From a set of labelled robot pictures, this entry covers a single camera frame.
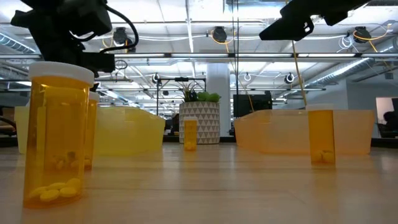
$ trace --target white bottle cap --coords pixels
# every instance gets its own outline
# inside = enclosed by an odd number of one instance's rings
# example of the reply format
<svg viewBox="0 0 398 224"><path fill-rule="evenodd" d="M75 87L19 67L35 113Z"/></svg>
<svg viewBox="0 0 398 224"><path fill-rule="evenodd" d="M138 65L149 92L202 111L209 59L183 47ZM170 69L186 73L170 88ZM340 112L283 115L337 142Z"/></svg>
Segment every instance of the white bottle cap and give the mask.
<svg viewBox="0 0 398 224"><path fill-rule="evenodd" d="M60 62L35 62L29 66L29 78L34 77L65 77L85 82L93 87L94 73L87 68Z"/></svg>
<svg viewBox="0 0 398 224"><path fill-rule="evenodd" d="M88 99L100 102L100 94L91 91L90 94L88 95Z"/></svg>

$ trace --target white column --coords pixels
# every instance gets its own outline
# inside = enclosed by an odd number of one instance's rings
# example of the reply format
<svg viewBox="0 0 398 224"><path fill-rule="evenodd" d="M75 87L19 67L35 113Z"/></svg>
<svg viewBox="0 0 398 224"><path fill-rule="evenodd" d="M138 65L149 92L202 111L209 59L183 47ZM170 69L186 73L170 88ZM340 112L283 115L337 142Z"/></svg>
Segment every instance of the white column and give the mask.
<svg viewBox="0 0 398 224"><path fill-rule="evenodd" d="M207 92L217 93L220 99L220 136L228 137L231 129L231 102L228 63L208 63L206 72Z"/></svg>

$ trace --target wall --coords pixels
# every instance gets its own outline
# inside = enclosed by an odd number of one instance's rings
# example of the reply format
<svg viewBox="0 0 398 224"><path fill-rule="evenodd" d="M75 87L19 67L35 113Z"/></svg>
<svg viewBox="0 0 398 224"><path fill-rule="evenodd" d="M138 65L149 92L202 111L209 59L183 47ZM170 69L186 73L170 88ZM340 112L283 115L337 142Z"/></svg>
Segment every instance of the wall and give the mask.
<svg viewBox="0 0 398 224"><path fill-rule="evenodd" d="M374 127L373 137L379 138L377 129L377 106L376 98L378 97L395 97L398 96L398 86L388 82L366 82L366 83L349 83L348 91L348 108L350 110L373 110L374 111Z"/></svg>
<svg viewBox="0 0 398 224"><path fill-rule="evenodd" d="M307 94L308 104L329 103L336 110L348 109L346 80L341 80L337 85L326 86L326 91L310 91ZM303 100L288 100L288 104L276 106L276 109L299 109L304 107Z"/></svg>

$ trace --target potted plant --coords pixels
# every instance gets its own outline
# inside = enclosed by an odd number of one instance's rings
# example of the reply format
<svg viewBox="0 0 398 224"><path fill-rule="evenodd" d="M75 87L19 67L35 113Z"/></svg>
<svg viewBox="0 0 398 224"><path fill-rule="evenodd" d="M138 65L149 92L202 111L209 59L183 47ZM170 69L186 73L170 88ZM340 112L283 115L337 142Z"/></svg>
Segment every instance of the potted plant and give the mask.
<svg viewBox="0 0 398 224"><path fill-rule="evenodd" d="M183 85L184 102L180 105L180 143L184 142L184 118L197 117L197 143L220 143L220 96L217 93L196 93L195 86Z"/></svg>

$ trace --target plant pot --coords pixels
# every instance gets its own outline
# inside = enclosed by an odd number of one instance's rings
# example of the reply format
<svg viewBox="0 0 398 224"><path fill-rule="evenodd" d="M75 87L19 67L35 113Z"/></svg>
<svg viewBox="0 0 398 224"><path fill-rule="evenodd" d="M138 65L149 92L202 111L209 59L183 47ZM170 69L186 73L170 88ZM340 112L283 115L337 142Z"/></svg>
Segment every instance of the plant pot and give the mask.
<svg viewBox="0 0 398 224"><path fill-rule="evenodd" d="M197 117L197 143L220 143L220 105L212 102L188 102L180 105L180 143L184 143L184 118Z"/></svg>

